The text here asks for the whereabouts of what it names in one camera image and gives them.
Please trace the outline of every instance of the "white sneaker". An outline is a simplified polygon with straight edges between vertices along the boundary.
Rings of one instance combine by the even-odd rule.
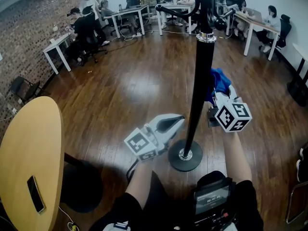
[[[106,45],[106,44],[109,44],[110,41],[104,41],[104,43],[102,44],[102,46]]]
[[[177,21],[175,22],[175,25],[176,25],[176,26],[183,26],[183,24],[182,24],[182,23],[177,22]]]
[[[197,26],[198,26],[197,23],[192,24],[192,31],[194,31]]]
[[[266,45],[266,46],[264,47],[263,53],[268,52],[270,49],[271,49],[271,46]]]

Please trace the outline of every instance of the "chair leg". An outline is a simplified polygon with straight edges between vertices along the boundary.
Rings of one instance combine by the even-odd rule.
[[[49,92],[47,92],[46,90],[42,89],[41,87],[38,87],[38,89],[41,89],[44,93],[47,93],[48,95],[51,95]]]

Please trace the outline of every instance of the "laptop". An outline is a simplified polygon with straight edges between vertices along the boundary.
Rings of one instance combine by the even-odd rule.
[[[247,11],[248,11],[248,19],[252,20],[252,21],[255,21],[255,22],[258,22],[258,23],[261,23],[261,24],[264,24],[263,20],[262,20],[262,14],[261,12],[257,11],[257,10],[253,10],[253,9],[249,9],[247,8]]]

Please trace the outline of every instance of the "person standing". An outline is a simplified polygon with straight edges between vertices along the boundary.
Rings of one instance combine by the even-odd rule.
[[[79,9],[80,9],[83,16],[87,16],[89,13],[84,13],[83,10],[86,7],[89,7],[89,6],[92,7],[93,12],[95,14],[94,29],[95,29],[96,33],[98,34],[98,36],[101,38],[100,43],[102,44],[102,46],[109,44],[110,41],[106,41],[106,35],[104,34],[104,32],[102,30],[102,25],[101,25],[100,20],[98,18],[98,14],[101,13],[101,11],[98,8],[99,4],[98,4],[97,0],[82,0],[79,4]]]

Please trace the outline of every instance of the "black pole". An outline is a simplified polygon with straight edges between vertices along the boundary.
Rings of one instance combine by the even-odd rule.
[[[211,83],[211,67],[213,62],[216,37],[209,25],[211,21],[211,7],[213,0],[200,0],[201,3],[201,31],[197,35],[196,67],[192,93],[192,106],[185,140],[179,140],[169,149],[171,166],[179,171],[190,171],[196,168],[202,160],[202,149],[193,141],[207,90]]]

